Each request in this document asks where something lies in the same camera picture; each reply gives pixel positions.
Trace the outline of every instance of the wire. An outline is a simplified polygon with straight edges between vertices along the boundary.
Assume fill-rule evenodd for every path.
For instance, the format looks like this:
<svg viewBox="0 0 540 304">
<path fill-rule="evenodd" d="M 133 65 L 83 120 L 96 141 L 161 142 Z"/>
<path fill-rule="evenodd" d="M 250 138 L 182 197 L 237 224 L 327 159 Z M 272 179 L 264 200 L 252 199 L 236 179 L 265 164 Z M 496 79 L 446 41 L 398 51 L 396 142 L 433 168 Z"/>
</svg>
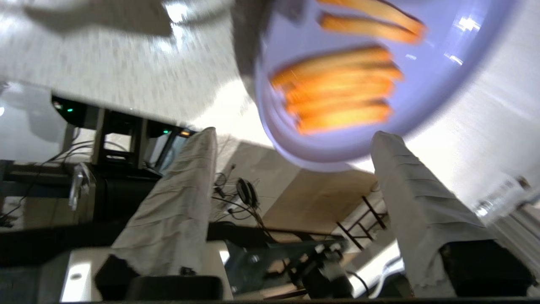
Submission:
<svg viewBox="0 0 540 304">
<path fill-rule="evenodd" d="M 222 216 L 222 217 L 218 218 L 217 220 L 213 221 L 213 223 L 217 223 L 217 222 L 219 222 L 220 220 L 222 220 L 222 219 L 228 217 L 229 215 L 231 215 L 231 214 L 230 214 L 230 213 L 225 214 L 224 216 Z"/>
<path fill-rule="evenodd" d="M 36 182 L 37 182 L 37 180 L 38 180 L 38 178 L 39 178 L 39 176 L 41 174 L 41 171 L 43 170 L 43 166 L 46 163 L 54 161 L 55 159 L 57 159 L 59 156 L 61 156 L 64 153 L 65 152 L 62 151 L 62 152 L 58 153 L 57 155 L 53 156 L 52 158 L 48 159 L 47 161 L 45 161 L 45 162 L 43 162 L 42 164 L 39 165 L 39 169 L 38 169 L 38 172 L 37 172 L 36 176 L 34 177 L 34 180 L 30 183 L 30 185 L 28 185 L 28 188 L 26 189 L 26 193 L 24 194 L 23 197 L 21 197 L 21 199 L 19 200 L 17 206 L 15 208 L 13 208 L 11 211 L 9 211 L 8 213 L 3 214 L 2 216 L 0 216 L 0 220 L 3 220 L 5 218 L 7 218 L 10 214 L 15 212 L 15 210 L 19 209 L 22 206 L 23 199 L 27 198 L 28 195 L 30 194 L 30 191 L 32 190 L 32 187 L 34 186 L 34 184 L 36 184 Z"/>
<path fill-rule="evenodd" d="M 117 144 L 117 143 L 115 143 L 115 142 L 106 141 L 105 143 L 108 143 L 108 144 L 110 144 L 110 145 L 112 145 L 112 146 L 115 146 L 115 147 L 117 147 L 117 148 L 120 148 L 120 149 L 121 149 L 122 151 L 124 151 L 124 152 L 127 152 L 127 149 L 126 149 L 126 148 L 122 147 L 121 145 L 119 145 L 119 144 Z"/>
<path fill-rule="evenodd" d="M 251 210 L 249 210 L 248 208 L 246 208 L 246 207 L 244 207 L 244 206 L 242 206 L 242 205 L 240 205 L 240 204 L 237 204 L 237 203 L 235 203 L 235 202 L 231 202 L 231 201 L 222 199 L 222 198 L 220 198 L 220 197 L 212 196 L 212 198 L 215 199 L 215 200 L 218 200 L 218 201 L 224 201 L 224 202 L 226 202 L 226 203 L 229 203 L 229 204 L 233 204 L 233 205 L 235 205 L 235 206 L 238 206 L 238 207 L 242 208 L 244 211 L 249 212 L 253 217 L 255 217 L 255 215 L 253 215 L 253 213 L 251 212 Z"/>
<path fill-rule="evenodd" d="M 75 137 L 73 138 L 71 143 L 75 143 L 75 141 L 77 140 L 77 138 L 79 138 L 79 136 L 80 136 L 80 128 L 77 128 L 77 133 L 75 133 Z"/>
<path fill-rule="evenodd" d="M 238 221 L 243 221 L 243 220 L 247 220 L 251 217 L 251 214 L 246 216 L 246 217 L 242 217 L 242 218 L 237 218 L 236 216 L 234 216 L 235 213 L 240 213 L 240 212 L 244 212 L 243 210 L 242 211 L 238 211 L 238 212 L 232 212 L 231 213 L 231 216 L 235 219 L 235 220 L 238 220 Z"/>
<path fill-rule="evenodd" d="M 355 272 L 347 271 L 347 274 L 354 275 L 357 279 L 360 280 L 360 282 L 362 282 L 362 285 L 364 285 L 364 288 L 366 289 L 366 292 L 364 294 L 366 295 L 366 297 L 368 297 L 369 287 L 366 282 Z"/>
</svg>

